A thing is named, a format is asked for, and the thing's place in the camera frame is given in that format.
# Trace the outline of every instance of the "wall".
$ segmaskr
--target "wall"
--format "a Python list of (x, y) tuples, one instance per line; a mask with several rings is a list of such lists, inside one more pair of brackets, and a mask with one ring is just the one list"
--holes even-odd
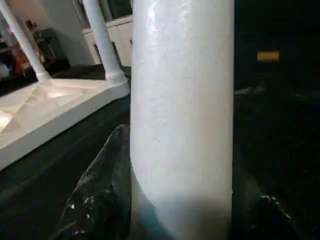
[(94, 64), (72, 0), (39, 0), (71, 66)]
[(7, 0), (39, 29), (52, 28), (70, 65), (94, 64), (72, 0)]
[(318, 0), (235, 0), (235, 30), (283, 33), (318, 28)]
[(50, 27), (46, 12), (41, 5), (41, 0), (7, 0), (7, 2), (25, 19), (36, 23), (40, 30)]

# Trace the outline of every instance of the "white pillar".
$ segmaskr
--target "white pillar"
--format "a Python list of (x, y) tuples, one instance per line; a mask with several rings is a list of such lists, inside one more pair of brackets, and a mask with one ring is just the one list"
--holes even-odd
[(117, 84), (120, 80), (122, 81), (124, 72), (119, 67), (99, 2), (83, 0), (83, 5), (105, 70), (105, 79), (111, 80), (111, 84)]
[(135, 0), (133, 22), (133, 239), (226, 239), (234, 0)]
[(31, 43), (28, 41), (26, 34), (16, 20), (15, 15), (8, 6), (6, 0), (0, 0), (0, 11), (2, 12), (17, 41), (19, 42), (20, 47), (28, 58), (33, 70), (35, 71), (37, 79), (40, 82), (50, 79), (51, 77), (49, 73), (40, 62), (37, 53), (33, 49)]

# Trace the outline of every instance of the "white platform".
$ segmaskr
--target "white platform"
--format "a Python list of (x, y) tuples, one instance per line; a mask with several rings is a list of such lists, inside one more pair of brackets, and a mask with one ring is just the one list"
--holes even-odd
[(106, 80), (52, 79), (1, 97), (0, 170), (129, 92), (125, 77), (117, 85)]

